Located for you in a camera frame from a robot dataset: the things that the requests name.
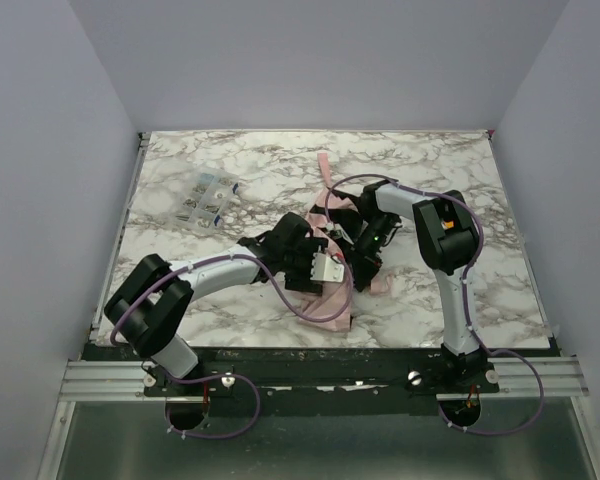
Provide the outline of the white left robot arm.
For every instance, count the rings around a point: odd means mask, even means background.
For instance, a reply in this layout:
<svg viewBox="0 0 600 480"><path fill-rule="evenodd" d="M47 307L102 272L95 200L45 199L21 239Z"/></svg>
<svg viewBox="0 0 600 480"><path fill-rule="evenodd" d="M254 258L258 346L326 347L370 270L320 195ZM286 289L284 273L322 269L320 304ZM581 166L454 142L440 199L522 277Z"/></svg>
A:
<svg viewBox="0 0 600 480"><path fill-rule="evenodd" d="M327 252L328 240L313 233L294 213L271 230L242 237L230 249L188 263L145 256L111 295L104 307L112 336L121 335L143 360L151 360L177 379L201 374L199 358L177 334L189 305L210 294L239 285L266 282L278 273L293 290L320 293L312 278L316 257Z"/></svg>

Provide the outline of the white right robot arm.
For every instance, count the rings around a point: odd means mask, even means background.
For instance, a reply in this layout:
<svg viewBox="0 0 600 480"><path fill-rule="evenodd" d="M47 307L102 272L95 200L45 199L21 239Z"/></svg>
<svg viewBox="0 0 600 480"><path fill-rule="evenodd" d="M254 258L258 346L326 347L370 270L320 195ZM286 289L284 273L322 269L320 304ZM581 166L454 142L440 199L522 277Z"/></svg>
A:
<svg viewBox="0 0 600 480"><path fill-rule="evenodd" d="M383 180L365 186L353 203L366 223L344 249L354 288L371 285L382 266L380 250L391 242L401 219L412 221L421 258L433 271L441 297L444 332L436 380L460 385L485 372L487 353L471 321L472 268L484 239L463 195L457 190L417 193Z"/></svg>

